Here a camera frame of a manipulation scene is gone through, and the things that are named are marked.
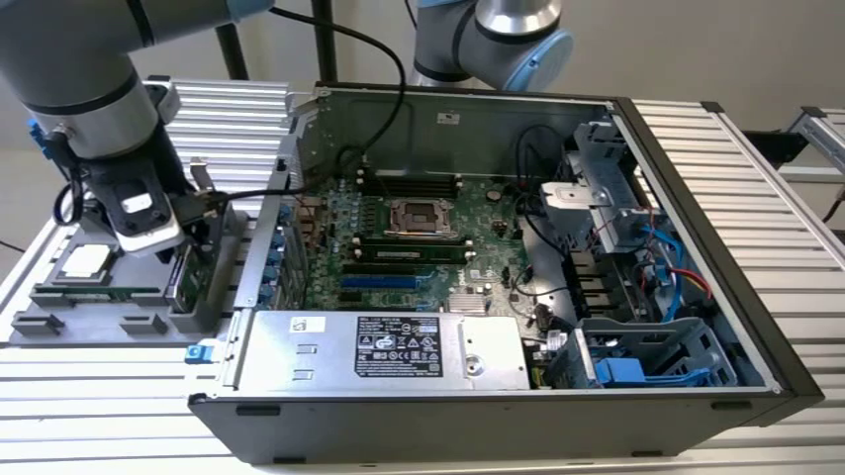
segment metal bracket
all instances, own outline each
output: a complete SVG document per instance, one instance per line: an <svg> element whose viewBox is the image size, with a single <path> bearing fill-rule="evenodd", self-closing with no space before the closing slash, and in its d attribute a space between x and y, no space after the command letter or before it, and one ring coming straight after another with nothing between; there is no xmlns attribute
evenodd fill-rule
<svg viewBox="0 0 845 475"><path fill-rule="evenodd" d="M208 162L200 156L195 156L190 160L190 176L194 177L194 181L200 190L215 190L214 180L208 174Z"/></svg>
<svg viewBox="0 0 845 475"><path fill-rule="evenodd" d="M545 202L559 210L589 210L610 206L610 196L603 190L575 183L549 182L543 184Z"/></svg>

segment blue clip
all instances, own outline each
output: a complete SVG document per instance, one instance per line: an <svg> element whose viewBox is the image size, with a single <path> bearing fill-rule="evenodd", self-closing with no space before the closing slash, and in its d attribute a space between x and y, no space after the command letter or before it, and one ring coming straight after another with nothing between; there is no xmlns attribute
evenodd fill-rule
<svg viewBox="0 0 845 475"><path fill-rule="evenodd" d="M35 119L31 119L27 125L29 126L29 137L32 137L32 140L36 142L36 145L41 149L41 153L44 154L47 160L52 160L53 158L51 157L51 153L48 152L48 145L44 141L44 131L41 130L41 126Z"/></svg>
<svg viewBox="0 0 845 475"><path fill-rule="evenodd" d="M214 346L206 346L203 344L192 344L184 352L184 363L187 364L211 364L211 353L214 352Z"/></svg>
<svg viewBox="0 0 845 475"><path fill-rule="evenodd" d="M646 376L644 365L637 358L605 358L595 363L595 377L609 388L645 386L664 388L692 388L706 383L710 370L693 369L682 375Z"/></svg>

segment blue tab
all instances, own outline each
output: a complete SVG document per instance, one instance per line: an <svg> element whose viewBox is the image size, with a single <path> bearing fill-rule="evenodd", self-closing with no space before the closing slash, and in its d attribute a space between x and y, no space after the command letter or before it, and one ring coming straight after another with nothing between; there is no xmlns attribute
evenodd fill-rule
<svg viewBox="0 0 845 475"><path fill-rule="evenodd" d="M210 364L211 353L214 352L214 346L206 346L203 344L192 344L184 352L184 362L187 364Z"/></svg>

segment sticker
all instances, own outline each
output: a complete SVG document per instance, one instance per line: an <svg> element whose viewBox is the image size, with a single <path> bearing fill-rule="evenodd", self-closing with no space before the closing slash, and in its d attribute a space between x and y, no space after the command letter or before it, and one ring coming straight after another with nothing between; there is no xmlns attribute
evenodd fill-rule
<svg viewBox="0 0 845 475"><path fill-rule="evenodd" d="M437 114L437 123L441 124L442 126L459 126L461 114L441 112Z"/></svg>
<svg viewBox="0 0 845 475"><path fill-rule="evenodd" d="M292 317L291 333L323 333L326 317Z"/></svg>
<svg viewBox="0 0 845 475"><path fill-rule="evenodd" d="M355 373L359 377L443 376L437 317L359 317L357 338Z"/></svg>
<svg viewBox="0 0 845 475"><path fill-rule="evenodd" d="M419 252L397 252L382 250L375 254L378 257L391 259L419 259L423 255Z"/></svg>

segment white sticker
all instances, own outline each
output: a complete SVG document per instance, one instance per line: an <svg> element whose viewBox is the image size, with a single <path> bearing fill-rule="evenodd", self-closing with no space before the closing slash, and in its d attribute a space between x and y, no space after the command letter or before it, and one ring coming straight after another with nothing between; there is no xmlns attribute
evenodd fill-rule
<svg viewBox="0 0 845 475"><path fill-rule="evenodd" d="M461 114L441 112L437 114L437 123L441 124L442 126L459 126Z"/></svg>
<svg viewBox="0 0 845 475"><path fill-rule="evenodd" d="M326 317L291 318L291 333L323 333L326 331Z"/></svg>

